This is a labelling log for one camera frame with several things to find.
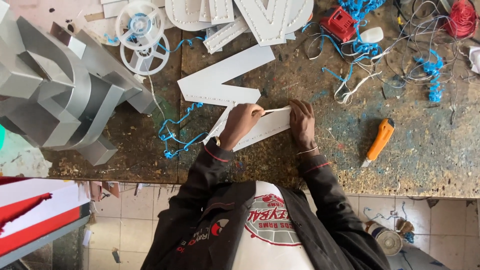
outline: red cuff stripe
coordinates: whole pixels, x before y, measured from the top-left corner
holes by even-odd
[[[229,160],[219,159],[219,158],[217,158],[216,156],[214,156],[212,153],[210,153],[210,151],[208,151],[207,146],[204,146],[204,148],[205,148],[205,151],[206,151],[207,153],[209,153],[210,156],[212,156],[214,159],[219,160],[219,161],[221,161],[221,162],[229,162]]]
[[[313,168],[311,168],[311,169],[307,170],[307,171],[306,171],[306,172],[304,172],[304,173],[308,173],[309,171],[315,170],[315,169],[317,169],[317,168],[320,168],[320,167],[323,167],[323,166],[325,166],[325,165],[328,165],[328,162],[327,162],[327,163],[325,163],[325,164],[322,164],[322,165],[318,165],[318,166],[316,166],[316,167],[313,167]]]

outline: workbench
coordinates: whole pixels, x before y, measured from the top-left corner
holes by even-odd
[[[314,8],[314,21],[318,21],[324,5]],[[398,37],[398,26],[390,17],[391,4],[366,16],[368,27],[381,26],[385,38],[380,43],[387,48]],[[315,33],[316,26],[307,29]],[[184,38],[201,36],[173,28],[165,31],[170,47]],[[385,98],[383,83],[374,78],[365,82],[354,94],[348,106],[334,101],[334,90],[340,81],[322,67],[345,76],[349,64],[335,51],[329,41],[315,60],[309,60],[306,50],[312,41],[305,33],[297,31],[296,40],[272,46],[276,60],[229,82],[229,85],[258,88],[261,98],[258,104],[265,109],[276,109],[297,98],[310,102],[315,111],[316,141],[326,155],[340,184],[347,193],[381,195],[455,196],[480,197],[479,161],[475,152],[480,150],[478,86],[460,78],[466,76],[469,62],[459,56],[455,65],[455,78],[445,85],[440,103],[428,100],[428,87],[407,85]],[[161,101],[165,117],[178,120],[191,105],[185,102],[177,81],[207,66],[217,63],[256,44],[251,33],[244,33],[227,44],[223,52],[207,53],[201,41],[190,47],[186,42],[180,50],[171,53],[165,68],[152,76],[155,95]],[[461,49],[468,53],[470,41],[461,42]],[[434,49],[448,59],[453,57],[446,45]],[[120,59],[119,47],[109,50]],[[388,61],[399,66],[403,49],[394,49]],[[314,45],[310,54],[318,53]],[[386,64],[379,66],[382,78],[395,79]],[[350,85],[356,85],[368,74],[354,67]],[[148,79],[144,81],[150,89]],[[455,100],[456,115],[452,124],[452,108]],[[202,132],[208,132],[217,121],[223,107],[205,104],[191,112],[180,125],[170,125],[180,140],[189,141]],[[181,184],[187,179],[189,167],[203,144],[189,147],[178,158],[164,157],[165,143],[158,138],[163,122],[162,114],[155,109],[151,116],[137,113],[129,104],[119,105],[109,120],[103,135],[118,148],[118,152],[104,165],[93,167],[76,151],[42,150],[45,158],[53,163],[49,177],[61,179],[87,179],[141,183]],[[361,168],[366,152],[372,145],[383,118],[395,120],[392,138],[368,168]],[[169,140],[169,149],[178,144]],[[295,158],[297,148],[290,130],[267,138],[236,152],[234,160],[222,175],[226,181],[262,180],[298,187]]]

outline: red wire coil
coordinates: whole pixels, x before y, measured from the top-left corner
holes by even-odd
[[[451,20],[447,20],[444,25],[447,33],[455,38],[471,37],[475,34],[478,27],[479,16],[475,8],[468,0],[459,0],[452,6],[452,11],[448,15]]]

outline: plastic spool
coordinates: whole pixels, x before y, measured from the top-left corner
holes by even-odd
[[[151,2],[135,1],[122,8],[115,22],[115,32],[122,45],[132,50],[145,50],[156,44],[163,35],[165,16]]]
[[[165,48],[170,50],[170,45],[168,44],[168,40],[165,35],[161,37],[165,42]],[[168,51],[165,54],[160,53],[157,51],[160,46],[155,43],[152,47],[149,47],[144,50],[135,50],[132,55],[132,59],[130,62],[127,62],[127,58],[125,57],[125,45],[123,43],[120,44],[120,56],[123,61],[123,64],[132,72],[135,72],[142,76],[153,75],[165,67],[167,64],[168,58],[170,53]],[[162,63],[153,70],[150,70],[150,66],[155,58],[162,59]]]

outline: paint can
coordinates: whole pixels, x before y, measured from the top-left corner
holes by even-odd
[[[363,228],[377,240],[385,255],[393,256],[402,249],[402,238],[378,222],[367,221],[363,224]]]

